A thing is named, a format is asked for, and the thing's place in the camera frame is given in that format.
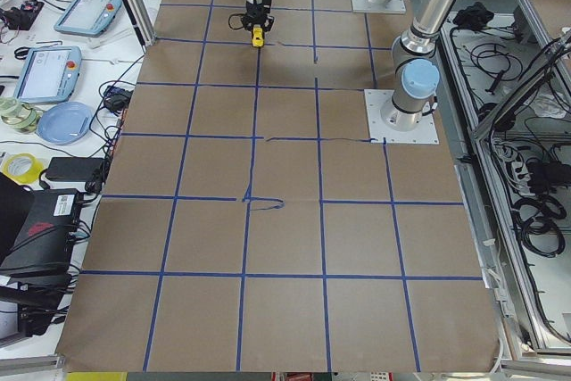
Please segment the yellow beetle toy car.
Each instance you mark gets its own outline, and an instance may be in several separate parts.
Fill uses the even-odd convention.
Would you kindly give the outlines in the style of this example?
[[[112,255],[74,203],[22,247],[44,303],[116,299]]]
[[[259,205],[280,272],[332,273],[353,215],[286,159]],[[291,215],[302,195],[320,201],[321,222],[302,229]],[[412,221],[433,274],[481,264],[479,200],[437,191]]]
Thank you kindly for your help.
[[[262,48],[265,45],[265,32],[261,26],[254,26],[251,30],[252,46]]]

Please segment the far teach pendant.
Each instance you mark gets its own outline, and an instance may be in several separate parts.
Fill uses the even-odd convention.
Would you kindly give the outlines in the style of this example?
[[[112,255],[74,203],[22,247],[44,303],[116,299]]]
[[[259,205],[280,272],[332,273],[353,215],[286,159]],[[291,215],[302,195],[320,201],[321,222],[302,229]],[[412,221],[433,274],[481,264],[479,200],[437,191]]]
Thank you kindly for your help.
[[[122,5],[122,0],[72,0],[54,24],[54,30],[97,37],[108,29]]]

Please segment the teach pendant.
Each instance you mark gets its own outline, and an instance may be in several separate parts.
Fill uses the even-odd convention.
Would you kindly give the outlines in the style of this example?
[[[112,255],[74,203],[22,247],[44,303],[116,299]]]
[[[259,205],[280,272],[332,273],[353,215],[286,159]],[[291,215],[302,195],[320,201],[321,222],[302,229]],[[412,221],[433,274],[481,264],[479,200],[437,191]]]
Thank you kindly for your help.
[[[72,0],[54,24],[54,30],[97,37],[108,29],[122,5],[122,0]]]
[[[31,48],[13,96],[28,104],[66,102],[78,81],[81,63],[77,46]]]

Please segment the near teach pendant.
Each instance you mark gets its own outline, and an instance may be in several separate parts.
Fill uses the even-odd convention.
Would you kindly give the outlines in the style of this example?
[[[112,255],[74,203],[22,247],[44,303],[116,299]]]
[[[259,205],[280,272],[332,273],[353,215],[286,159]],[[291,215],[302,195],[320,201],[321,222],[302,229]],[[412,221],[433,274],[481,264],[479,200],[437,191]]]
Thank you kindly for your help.
[[[78,81],[81,63],[77,46],[31,48],[13,96],[28,104],[66,102]]]

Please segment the blue plate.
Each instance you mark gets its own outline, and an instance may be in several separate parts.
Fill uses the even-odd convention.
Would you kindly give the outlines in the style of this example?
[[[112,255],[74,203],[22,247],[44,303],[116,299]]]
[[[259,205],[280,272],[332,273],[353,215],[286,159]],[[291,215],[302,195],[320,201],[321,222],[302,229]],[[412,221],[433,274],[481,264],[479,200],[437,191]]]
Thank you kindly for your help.
[[[92,109],[86,104],[60,103],[42,115],[37,124],[37,134],[48,143],[68,145],[88,132],[92,118]]]

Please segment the black power adapter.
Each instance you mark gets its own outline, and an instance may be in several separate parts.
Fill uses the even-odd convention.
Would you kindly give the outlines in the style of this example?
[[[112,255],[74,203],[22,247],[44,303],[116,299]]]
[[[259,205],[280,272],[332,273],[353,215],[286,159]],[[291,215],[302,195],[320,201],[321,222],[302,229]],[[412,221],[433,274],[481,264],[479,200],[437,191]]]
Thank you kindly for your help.
[[[103,158],[54,157],[46,169],[50,181],[87,182],[101,171]]]

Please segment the yellow tape roll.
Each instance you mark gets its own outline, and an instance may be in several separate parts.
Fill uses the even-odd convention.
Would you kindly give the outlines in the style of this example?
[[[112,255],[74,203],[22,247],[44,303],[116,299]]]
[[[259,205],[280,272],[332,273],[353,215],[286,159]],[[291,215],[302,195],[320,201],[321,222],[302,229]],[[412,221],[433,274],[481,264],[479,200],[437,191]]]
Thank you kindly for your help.
[[[20,185],[30,185],[44,170],[44,164],[30,153],[10,155],[2,164],[1,172]]]

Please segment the black laptop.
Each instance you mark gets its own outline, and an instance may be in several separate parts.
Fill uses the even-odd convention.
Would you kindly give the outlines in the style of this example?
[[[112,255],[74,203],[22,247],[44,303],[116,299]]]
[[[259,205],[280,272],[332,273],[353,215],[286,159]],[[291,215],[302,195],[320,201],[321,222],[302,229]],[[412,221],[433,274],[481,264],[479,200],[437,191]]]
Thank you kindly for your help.
[[[83,198],[75,188],[27,190],[1,176],[1,274],[11,278],[64,274]]]

